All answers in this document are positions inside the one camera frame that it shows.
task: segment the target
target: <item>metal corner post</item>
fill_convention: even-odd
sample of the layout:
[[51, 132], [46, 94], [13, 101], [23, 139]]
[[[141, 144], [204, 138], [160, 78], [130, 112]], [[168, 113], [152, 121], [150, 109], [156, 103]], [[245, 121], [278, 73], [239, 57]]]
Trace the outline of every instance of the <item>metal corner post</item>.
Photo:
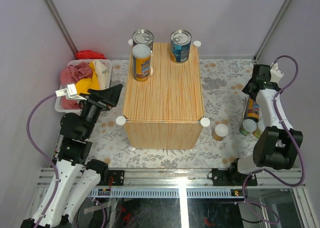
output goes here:
[[269, 28], [263, 42], [261, 43], [258, 51], [256, 52], [256, 54], [254, 56], [255, 61], [259, 61], [262, 53], [264, 52], [266, 46], [268, 45], [272, 35], [274, 34], [277, 26], [279, 25], [282, 17], [284, 16], [284, 14], [285, 14], [286, 10], [288, 9], [291, 2], [292, 2], [292, 0], [284, 0], [280, 10], [278, 11], [278, 13], [277, 13], [272, 25], [271, 25], [271, 27]]
[[52, 17], [54, 19], [54, 21], [56, 22], [56, 24], [58, 25], [65, 41], [67, 42], [69, 48], [71, 49], [73, 55], [76, 55], [76, 53], [78, 52], [69, 32], [67, 31], [59, 13], [57, 12], [57, 9], [55, 8], [55, 5], [53, 4], [52, 0], [43, 0], [46, 4], [46, 6], [48, 7], [48, 9], [50, 10]]

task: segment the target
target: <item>perforated metal strip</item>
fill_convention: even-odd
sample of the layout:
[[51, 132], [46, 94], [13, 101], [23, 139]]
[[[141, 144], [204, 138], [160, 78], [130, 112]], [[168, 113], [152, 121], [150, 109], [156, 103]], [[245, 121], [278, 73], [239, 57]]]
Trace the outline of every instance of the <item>perforated metal strip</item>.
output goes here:
[[[186, 193], [188, 198], [242, 198], [242, 196], [232, 196], [230, 189], [186, 189]], [[114, 188], [110, 193], [94, 188], [88, 197], [179, 198], [179, 189]]]

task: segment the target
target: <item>can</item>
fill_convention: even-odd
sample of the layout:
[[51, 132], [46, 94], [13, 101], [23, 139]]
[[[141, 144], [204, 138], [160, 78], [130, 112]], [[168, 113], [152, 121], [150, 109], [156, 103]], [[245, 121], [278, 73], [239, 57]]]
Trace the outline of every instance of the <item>can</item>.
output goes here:
[[248, 136], [250, 133], [257, 129], [257, 124], [252, 119], [245, 119], [240, 126], [240, 133], [244, 136]]
[[147, 45], [151, 51], [154, 47], [154, 35], [152, 32], [146, 29], [139, 29], [132, 34], [133, 46], [137, 44]]
[[145, 44], [137, 44], [132, 48], [133, 77], [143, 82], [149, 78], [151, 50]]
[[183, 63], [188, 60], [191, 34], [186, 30], [174, 31], [170, 36], [170, 58], [175, 63]]
[[253, 136], [254, 136], [255, 138], [259, 139], [259, 138], [261, 137], [262, 133], [264, 132], [264, 130], [265, 130], [265, 123], [264, 123], [264, 121], [261, 119], [261, 120], [259, 120], [259, 122], [258, 122], [258, 125], [257, 125], [256, 130], [255, 130], [252, 134], [253, 134]]
[[225, 124], [217, 124], [212, 132], [212, 137], [216, 141], [222, 141], [228, 135], [229, 129]]
[[252, 98], [248, 97], [246, 101], [246, 106], [243, 114], [244, 119], [252, 119], [255, 123], [259, 121], [259, 112], [260, 107], [259, 104], [253, 100]]

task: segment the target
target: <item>blue can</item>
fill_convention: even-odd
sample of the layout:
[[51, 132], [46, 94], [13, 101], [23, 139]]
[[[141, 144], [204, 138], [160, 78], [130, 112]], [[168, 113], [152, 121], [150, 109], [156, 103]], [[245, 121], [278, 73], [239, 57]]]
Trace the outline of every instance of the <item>blue can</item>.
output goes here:
[[174, 31], [170, 36], [170, 59], [175, 63], [183, 63], [188, 60], [191, 34], [186, 30]]

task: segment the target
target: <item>yellow cloth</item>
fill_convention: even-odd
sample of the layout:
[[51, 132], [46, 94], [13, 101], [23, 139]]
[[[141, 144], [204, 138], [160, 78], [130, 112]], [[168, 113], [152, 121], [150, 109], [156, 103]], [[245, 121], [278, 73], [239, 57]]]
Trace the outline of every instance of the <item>yellow cloth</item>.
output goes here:
[[89, 67], [93, 70], [93, 75], [91, 78], [81, 79], [75, 84], [78, 94], [88, 94], [88, 89], [100, 90], [99, 81], [96, 75], [96, 69], [93, 61], [89, 63]]

